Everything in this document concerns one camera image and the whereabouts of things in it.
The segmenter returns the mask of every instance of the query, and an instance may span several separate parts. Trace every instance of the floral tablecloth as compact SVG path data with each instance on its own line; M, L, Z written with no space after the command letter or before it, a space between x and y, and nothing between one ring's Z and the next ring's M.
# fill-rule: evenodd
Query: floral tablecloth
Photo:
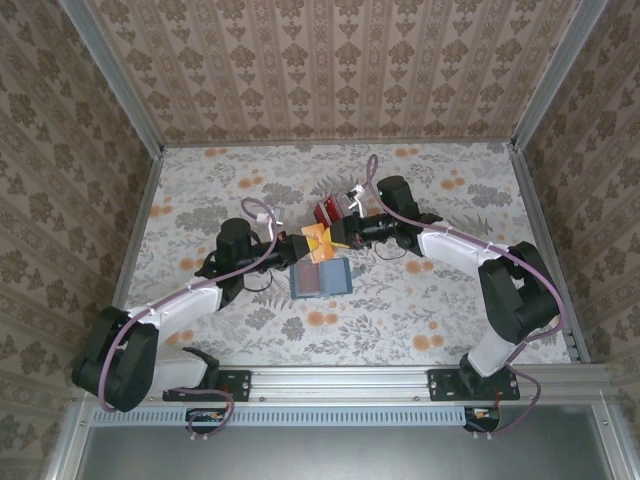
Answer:
M160 185L131 283L128 306L146 303L187 281L215 249L220 224L243 216L246 196L285 208L284 229L300 233L316 203L362 180L378 154L376 179L403 175L423 212L434 212L480 238L533 241L504 144L316 145L175 148L164 152ZM370 196L369 213L379 212ZM267 240L266 228L254 228ZM168 340L192 345L223 365L455 364L488 322L480 285L448 265L402 254L394 241L347 256L353 293L291 300L289 272L269 289L243 291ZM246 285L266 285L249 275ZM561 335L536 342L521 363L568 362Z

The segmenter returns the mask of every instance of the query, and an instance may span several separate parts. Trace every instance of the red object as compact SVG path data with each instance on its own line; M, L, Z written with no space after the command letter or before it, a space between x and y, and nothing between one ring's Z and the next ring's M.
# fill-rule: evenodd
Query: red object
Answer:
M340 220L343 215L335 197L330 196L324 202L318 203L313 211L318 223L322 223L325 228L329 228L333 222Z

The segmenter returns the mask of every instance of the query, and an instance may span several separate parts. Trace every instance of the ventilated metal strip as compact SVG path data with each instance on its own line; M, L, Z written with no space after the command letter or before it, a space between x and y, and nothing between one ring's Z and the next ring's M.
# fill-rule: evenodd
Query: ventilated metal strip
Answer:
M127 413L95 408L91 426L185 426L186 407L139 407ZM229 426L452 426L464 425L464 407L238 407ZM215 423L194 422L194 426Z

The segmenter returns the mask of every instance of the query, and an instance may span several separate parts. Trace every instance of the patterned wallpaper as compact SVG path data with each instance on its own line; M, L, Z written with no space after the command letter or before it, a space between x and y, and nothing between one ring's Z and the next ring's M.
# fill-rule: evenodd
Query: patterned wallpaper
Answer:
M0 2L0 478L38 478L149 161L59 4Z
M91 0L165 143L508 137L579 0Z
M590 353L640 439L640 2L608 2L526 154Z

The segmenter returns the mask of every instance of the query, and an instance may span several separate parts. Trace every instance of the purple cable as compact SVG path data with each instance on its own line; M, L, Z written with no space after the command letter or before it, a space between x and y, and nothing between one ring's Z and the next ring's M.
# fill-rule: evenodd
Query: purple cable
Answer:
M276 225L274 228L277 229L276 217L273 214L273 212L271 211L271 209L265 203L261 202L260 200L255 199L255 198L245 198L245 199L242 200L242 202L241 202L242 209L245 211L245 213L247 213L252 218L255 218L255 216L253 214L251 214L250 212L248 212L248 210L246 209L245 203L247 203L247 202L255 203L259 207L263 208L269 214L269 216L271 217L273 225ZM124 336L131 329L131 327L133 327L138 322L138 320L143 318L145 315L150 314L152 312L152 310L157 310L158 308L161 308L162 306L166 305L170 301L175 300L176 298L179 298L182 295L185 295L185 294L189 293L190 291L200 290L202 288L206 288L206 287L208 287L210 285L213 285L215 283L223 282L223 281L228 280L228 279L230 279L232 277L235 277L235 276L238 276L238 275L242 275L243 273L248 272L249 270L254 268L256 265L259 265L265 258L267 258L271 254L271 252L273 251L273 249L276 246L277 240L278 240L278 236L274 235L273 236L273 240L269 244L269 248L267 249L267 251L264 252L264 254L258 260L256 260L255 262L247 265L246 267L240 268L240 269L236 270L235 272L231 272L231 273L227 273L225 275L221 275L221 276L213 278L211 280L205 280L203 282L196 283L195 285L191 285L191 289L185 287L185 288L183 288L181 290L178 290L177 292L172 293L171 295L163 298L162 300L157 301L156 303L151 305L149 308L144 309L143 311L138 313L136 316L131 318L131 320L129 320L127 323L125 323L124 326L120 329L120 331L116 335L116 338L113 339L113 343L109 347L109 351L107 352L107 356L106 356L106 358L104 360L104 366L102 367L102 371L100 372L100 381L98 383L98 400L100 401L100 406L102 407L102 409L105 412L115 412L116 411L115 408L112 408L112 407L109 406L109 404L107 403L107 401L104 398L104 390L105 390L105 386L106 386L106 383L107 383L107 375L109 373L109 368L111 367L111 362L113 361L113 357L114 357L114 355L116 353L116 350L118 349L118 345L120 345L120 342L122 341Z
M207 435L210 437L219 434L222 430L225 429L225 427L231 420L233 412L236 408L236 402L233 400L233 397L229 393L222 390L191 390L189 388L174 388L172 389L172 391L178 393L188 393L189 395L220 395L221 397L224 397L229 401L229 411L227 412L227 416L224 418L224 420L222 420L222 422L220 422L215 430L213 430L211 433L207 433ZM189 423L187 424L187 430L189 431L189 433L195 435L196 432L193 431L193 420L201 415L204 415L204 413L205 412L197 412L189 418Z
M382 209L385 212L387 212L389 215L391 215L392 217L397 218L401 222L408 223L409 225L414 225L416 227L425 228L427 230L434 230L436 232L441 232L441 233L444 233L444 234L453 235L455 237L458 237L458 238L461 238L463 240L466 240L469 243L473 243L474 245L477 245L479 247L491 250L494 253L498 253L498 254L502 255L503 257L508 258L509 260L511 260L516 265L519 265L520 267L524 268L527 272L529 272L531 275L536 277L540 281L540 283L542 283L547 288L547 290L549 290L549 293L551 293L551 295L553 296L554 300L558 304L558 311L560 312L560 319L558 321L558 325L556 325L553 328L550 328L549 330L546 330L544 332L541 332L541 333L538 333L536 335L532 335L532 336L526 338L518 346L518 348L516 348L516 350L511 354L511 356L507 359L508 363L512 362L520 354L520 352L522 352L522 350L524 350L526 344L528 344L530 342L533 342L534 340L540 340L541 338L545 338L545 337L549 337L551 335L554 335L555 333L559 332L564 327L566 313L565 313L564 302L562 301L562 297L558 293L558 290L553 285L553 283L551 283L542 273L540 273L538 270L533 268L528 263L526 263L526 262L520 260L519 258L511 255L509 252L494 246L491 243L483 242L482 240L479 240L479 239L477 239L475 237L472 237L472 236L467 235L467 234L462 233L462 232L458 232L456 230L452 230L450 228L447 229L447 228L439 227L437 225L429 225L428 223L416 222L415 220L410 220L408 218L403 217L402 215L397 214L396 212L394 212L393 210L391 210L389 207L387 207L384 204L384 202L380 198L380 193L378 192L378 189L373 186L373 176L375 175L377 169L378 169L378 156L374 153L369 157L369 161L367 162L367 182L366 182L366 184L369 186L369 190L373 194L373 197L377 200L377 202L380 204Z
M524 378L526 380L529 380L531 383L533 383L536 386L536 394L534 395L534 397L531 400L531 403L529 404L527 409L524 412L522 412L522 414L518 418L516 418L513 422L511 422L506 427L500 428L500 429L498 429L498 430L496 430L494 432L487 432L480 425L478 425L476 423L473 423L473 422L470 422L470 421L467 420L467 425L471 425L473 428L478 430L478 433L484 433L485 435L491 434L492 436L493 435L500 435L500 434L503 434L503 433L507 433L509 430L511 430L512 428L515 428L516 425L518 425L520 422L522 422L522 420L524 420L524 418L527 415L529 415L531 410L533 410L533 407L536 406L536 404L538 403L538 400L540 400L540 395L542 394L542 385L540 385L540 382L538 382L535 378L527 375L526 373L522 373L521 371L516 370L511 365L507 365L507 368L512 373L515 373L519 377L522 377L522 378Z

